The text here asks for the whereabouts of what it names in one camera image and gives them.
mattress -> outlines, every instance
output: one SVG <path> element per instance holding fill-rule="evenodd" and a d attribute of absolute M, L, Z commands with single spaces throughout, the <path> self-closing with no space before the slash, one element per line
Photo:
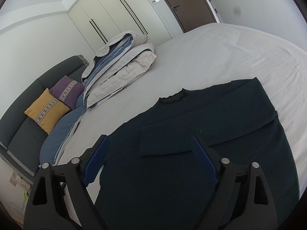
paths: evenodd
<path fill-rule="evenodd" d="M 182 88 L 199 90 L 232 80 L 257 77 L 278 112 L 297 168 L 300 196 L 307 186 L 307 53 L 262 31 L 229 24 L 208 24 L 155 49 L 152 68 L 121 92 L 88 111 L 59 164 L 79 157 L 101 134 L 152 107 L 159 97 Z M 87 188 L 95 202 L 98 173 Z M 66 196 L 71 217 L 73 210 Z"/>

gray upholstered headboard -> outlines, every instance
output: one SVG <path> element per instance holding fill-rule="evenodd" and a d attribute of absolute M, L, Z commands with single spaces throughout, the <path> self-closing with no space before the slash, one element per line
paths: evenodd
<path fill-rule="evenodd" d="M 81 55 L 57 64 L 35 80 L 0 119 L 0 156 L 24 179 L 33 183 L 38 172 L 40 149 L 48 136 L 24 111 L 65 75 L 81 82 L 88 62 Z"/>

wardrobe door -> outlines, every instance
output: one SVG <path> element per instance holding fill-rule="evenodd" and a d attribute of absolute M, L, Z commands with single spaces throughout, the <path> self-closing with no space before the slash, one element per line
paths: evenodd
<path fill-rule="evenodd" d="M 122 0 L 122 2 L 155 46 L 171 39 L 166 27 L 148 0 Z"/>
<path fill-rule="evenodd" d="M 132 30 L 142 33 L 132 14 L 121 0 L 99 0 L 121 32 Z"/>
<path fill-rule="evenodd" d="M 97 52 L 98 49 L 105 45 L 104 40 L 98 34 L 97 29 L 92 26 L 90 23 L 90 18 L 87 16 L 79 3 L 77 3 L 70 10 L 68 15 L 75 23 L 76 27 L 79 29 L 80 33 L 83 35 L 94 52 Z"/>
<path fill-rule="evenodd" d="M 80 0 L 79 4 L 90 18 L 91 23 L 105 39 L 105 42 L 108 42 L 114 36 L 121 33 L 98 0 Z"/>

blue gripper pad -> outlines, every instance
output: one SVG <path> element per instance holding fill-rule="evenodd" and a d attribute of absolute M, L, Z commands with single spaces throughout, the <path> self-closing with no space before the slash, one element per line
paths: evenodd
<path fill-rule="evenodd" d="M 84 178 L 83 185 L 87 187 L 90 183 L 94 182 L 99 169 L 103 165 L 106 155 L 109 151 L 110 142 L 107 136 L 105 136 L 95 152 L 92 154 L 91 159 L 87 162 L 84 167 Z"/>
<path fill-rule="evenodd" d="M 219 181 L 217 179 L 216 175 L 216 168 L 209 158 L 208 154 L 200 144 L 200 142 L 197 140 L 196 137 L 192 137 L 192 152 L 195 156 L 195 159 L 199 162 L 201 167 L 203 168 L 207 179 L 210 183 L 214 184 L 215 186 L 219 184 Z"/>

yellow pillow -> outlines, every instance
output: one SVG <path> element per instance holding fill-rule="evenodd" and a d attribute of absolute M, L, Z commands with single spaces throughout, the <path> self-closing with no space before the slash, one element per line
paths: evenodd
<path fill-rule="evenodd" d="M 48 88 L 25 111 L 48 134 L 70 108 L 49 93 Z"/>

